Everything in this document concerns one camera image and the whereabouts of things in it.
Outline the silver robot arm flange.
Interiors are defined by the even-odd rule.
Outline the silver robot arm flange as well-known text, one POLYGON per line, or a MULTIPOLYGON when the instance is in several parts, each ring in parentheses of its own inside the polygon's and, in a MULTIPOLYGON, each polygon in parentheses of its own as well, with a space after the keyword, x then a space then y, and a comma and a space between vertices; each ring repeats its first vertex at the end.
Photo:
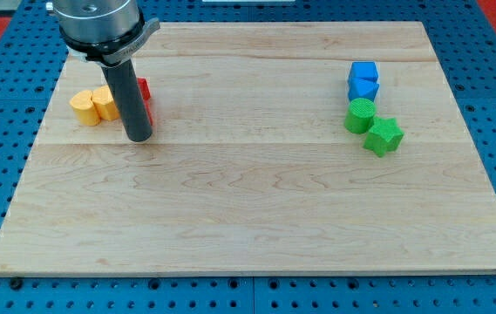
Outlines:
POLYGON ((70 54, 104 67, 130 60, 160 29, 159 19, 145 19, 136 0, 51 0, 45 8, 58 20, 70 54))

